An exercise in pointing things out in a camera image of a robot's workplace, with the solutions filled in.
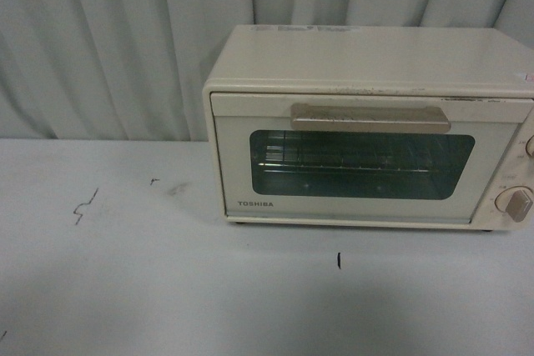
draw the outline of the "scuff mark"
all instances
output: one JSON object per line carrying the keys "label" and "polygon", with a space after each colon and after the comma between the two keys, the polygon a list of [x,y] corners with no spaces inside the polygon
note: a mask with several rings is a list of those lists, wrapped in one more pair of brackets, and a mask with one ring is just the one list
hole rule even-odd
{"label": "scuff mark", "polygon": [[78,220],[76,221],[76,224],[74,225],[78,225],[78,223],[80,222],[80,220],[82,219],[83,217],[83,214],[82,213],[79,213],[78,212],[78,209],[81,208],[82,206],[88,206],[89,204],[91,204],[91,202],[94,200],[94,197],[97,196],[97,192],[98,192],[98,188],[96,191],[94,191],[94,194],[93,194],[93,197],[91,198],[91,200],[89,200],[87,203],[80,203],[75,209],[74,209],[74,214],[76,214],[78,217]]}
{"label": "scuff mark", "polygon": [[174,188],[171,188],[167,194],[170,195],[170,196],[175,196],[175,195],[181,195],[181,194],[184,194],[185,191],[187,191],[188,187],[191,185],[191,183],[179,183],[178,185],[176,185]]}

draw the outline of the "dial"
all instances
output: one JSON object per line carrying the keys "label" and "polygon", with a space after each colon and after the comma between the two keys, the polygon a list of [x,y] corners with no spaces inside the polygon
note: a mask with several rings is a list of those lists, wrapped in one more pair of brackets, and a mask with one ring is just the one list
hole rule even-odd
{"label": "dial", "polygon": [[534,195],[527,187],[508,188],[495,199],[496,207],[507,213],[516,223],[523,221],[534,203]]}
{"label": "dial", "polygon": [[534,137],[528,140],[528,142],[526,143],[525,150],[531,158],[534,158]]}

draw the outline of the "cream toaster oven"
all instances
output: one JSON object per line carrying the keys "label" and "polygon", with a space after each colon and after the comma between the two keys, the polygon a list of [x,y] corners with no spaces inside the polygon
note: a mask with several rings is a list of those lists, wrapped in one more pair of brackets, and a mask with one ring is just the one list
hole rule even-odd
{"label": "cream toaster oven", "polygon": [[489,28],[238,26],[203,93],[224,216],[524,227],[533,73]]}

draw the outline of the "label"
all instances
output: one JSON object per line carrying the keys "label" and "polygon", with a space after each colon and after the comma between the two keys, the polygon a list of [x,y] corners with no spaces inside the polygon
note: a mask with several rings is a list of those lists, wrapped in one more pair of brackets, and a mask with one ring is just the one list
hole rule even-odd
{"label": "label", "polygon": [[516,76],[525,83],[534,83],[534,73],[517,73]]}
{"label": "label", "polygon": [[361,27],[337,25],[253,25],[250,31],[300,31],[300,32],[327,32],[327,33],[354,33]]}

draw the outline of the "table surface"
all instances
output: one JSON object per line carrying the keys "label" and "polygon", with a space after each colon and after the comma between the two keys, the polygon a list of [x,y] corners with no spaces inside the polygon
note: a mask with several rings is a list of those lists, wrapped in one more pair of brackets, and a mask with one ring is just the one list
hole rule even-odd
{"label": "table surface", "polygon": [[534,354],[532,226],[226,223],[207,143],[0,160],[0,355]]}

